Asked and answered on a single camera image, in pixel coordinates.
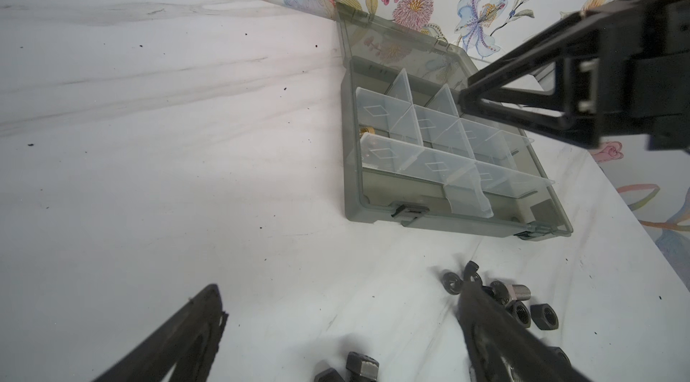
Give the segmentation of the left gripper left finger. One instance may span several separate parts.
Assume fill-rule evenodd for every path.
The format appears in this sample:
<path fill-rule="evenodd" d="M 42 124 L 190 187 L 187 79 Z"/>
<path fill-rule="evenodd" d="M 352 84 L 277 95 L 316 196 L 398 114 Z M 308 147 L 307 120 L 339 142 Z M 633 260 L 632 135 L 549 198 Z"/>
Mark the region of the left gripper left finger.
<path fill-rule="evenodd" d="M 219 351 L 228 313 L 210 284 L 98 381 L 205 381 Z"/>

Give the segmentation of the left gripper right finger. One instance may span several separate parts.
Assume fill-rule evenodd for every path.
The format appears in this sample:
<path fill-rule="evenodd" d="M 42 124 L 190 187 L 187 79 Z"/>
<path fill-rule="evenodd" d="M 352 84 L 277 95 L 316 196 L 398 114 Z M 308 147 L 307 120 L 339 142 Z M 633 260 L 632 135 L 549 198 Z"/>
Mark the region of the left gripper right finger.
<path fill-rule="evenodd" d="M 464 281 L 458 297 L 457 320 L 464 334 L 472 380 L 587 379 L 573 367 L 562 348 L 544 344 L 529 328 L 521 326 L 494 299 L 490 284 Z"/>

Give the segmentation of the black wing nut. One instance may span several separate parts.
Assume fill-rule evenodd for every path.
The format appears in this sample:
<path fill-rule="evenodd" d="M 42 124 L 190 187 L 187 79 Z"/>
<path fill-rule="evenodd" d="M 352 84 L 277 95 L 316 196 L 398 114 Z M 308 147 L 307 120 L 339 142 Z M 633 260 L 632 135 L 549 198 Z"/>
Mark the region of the black wing nut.
<path fill-rule="evenodd" d="M 457 296 L 462 292 L 464 281 L 455 272 L 444 272 L 441 276 L 441 284 L 448 294 Z"/>
<path fill-rule="evenodd" d="M 465 282 L 477 282 L 482 284 L 483 280 L 479 271 L 479 265 L 474 261 L 469 261 L 463 270 L 463 280 Z"/>

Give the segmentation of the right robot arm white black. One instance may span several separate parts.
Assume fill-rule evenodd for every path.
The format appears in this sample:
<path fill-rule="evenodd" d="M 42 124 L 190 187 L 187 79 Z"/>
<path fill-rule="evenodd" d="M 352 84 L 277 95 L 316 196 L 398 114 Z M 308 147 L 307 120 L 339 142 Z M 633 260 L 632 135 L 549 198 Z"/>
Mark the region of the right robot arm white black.
<path fill-rule="evenodd" d="M 689 148 L 689 0 L 618 0 L 570 15 L 471 76 L 463 112 L 595 148 L 648 136 Z"/>

